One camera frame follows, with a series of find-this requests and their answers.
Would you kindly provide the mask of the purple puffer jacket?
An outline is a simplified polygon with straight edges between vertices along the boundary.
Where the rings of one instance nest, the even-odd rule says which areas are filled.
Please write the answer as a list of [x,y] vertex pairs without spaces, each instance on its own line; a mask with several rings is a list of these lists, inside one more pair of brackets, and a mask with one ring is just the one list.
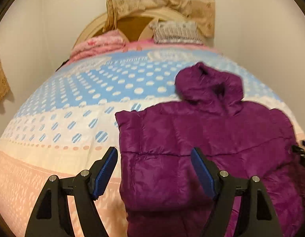
[[200,148],[237,178],[261,178],[284,236],[305,223],[305,168],[280,110],[243,100],[239,76],[204,63],[176,76],[179,102],[116,113],[128,236],[199,236],[212,209],[191,163]]

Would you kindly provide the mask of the dotted blue pink bedspread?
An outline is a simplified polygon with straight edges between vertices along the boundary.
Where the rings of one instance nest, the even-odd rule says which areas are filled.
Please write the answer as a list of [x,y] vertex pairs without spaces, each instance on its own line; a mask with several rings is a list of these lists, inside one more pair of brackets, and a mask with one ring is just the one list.
[[[244,101],[282,111],[296,140],[303,137],[290,109],[270,88],[207,48],[145,43],[140,51],[116,51],[70,63],[28,98],[0,138],[0,214],[14,235],[25,235],[49,174],[74,175],[110,146],[120,151],[116,113],[181,101],[176,76],[197,63],[239,76]],[[128,235],[121,181],[120,155],[108,190],[96,202],[112,236]]]

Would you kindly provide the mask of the grey patterned pillow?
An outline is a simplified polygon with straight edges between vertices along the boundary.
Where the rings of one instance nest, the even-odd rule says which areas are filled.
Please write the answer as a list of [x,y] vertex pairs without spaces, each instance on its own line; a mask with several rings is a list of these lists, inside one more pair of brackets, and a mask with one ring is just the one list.
[[195,22],[153,22],[149,24],[153,31],[153,40],[157,44],[200,44],[206,45],[206,39],[198,30]]

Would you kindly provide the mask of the pink folded blanket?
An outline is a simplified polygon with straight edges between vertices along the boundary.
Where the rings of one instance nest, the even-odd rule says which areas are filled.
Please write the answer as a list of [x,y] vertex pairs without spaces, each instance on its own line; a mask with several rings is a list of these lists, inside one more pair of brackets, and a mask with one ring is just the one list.
[[90,38],[78,43],[70,53],[70,61],[115,51],[124,48],[125,39],[118,30],[108,31],[105,34]]

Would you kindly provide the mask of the beige wooden headboard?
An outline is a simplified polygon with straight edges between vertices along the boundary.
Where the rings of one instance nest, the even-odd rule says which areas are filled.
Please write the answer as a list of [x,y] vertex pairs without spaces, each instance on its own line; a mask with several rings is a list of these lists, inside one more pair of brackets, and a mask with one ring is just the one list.
[[[75,45],[102,35],[107,19],[107,13],[103,13],[91,21],[80,33]],[[183,14],[167,7],[135,12],[117,21],[117,29],[126,42],[143,41],[152,38],[153,30],[149,28],[150,23],[155,22],[185,22],[188,18]]]

